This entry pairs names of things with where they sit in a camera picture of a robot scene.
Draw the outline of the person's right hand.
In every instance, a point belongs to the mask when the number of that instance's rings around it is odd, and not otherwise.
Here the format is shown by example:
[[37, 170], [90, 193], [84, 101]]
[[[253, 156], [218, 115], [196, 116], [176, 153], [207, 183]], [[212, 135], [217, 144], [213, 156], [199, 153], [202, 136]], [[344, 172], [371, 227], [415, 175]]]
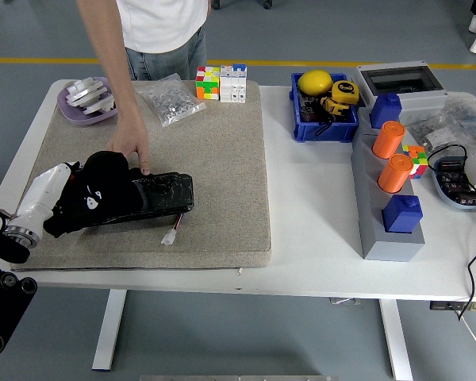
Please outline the person's right hand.
[[141, 173], [143, 175], [151, 173], [148, 131], [142, 117], [119, 116], [117, 127], [107, 144], [107, 149], [119, 152], [126, 158], [136, 153]]

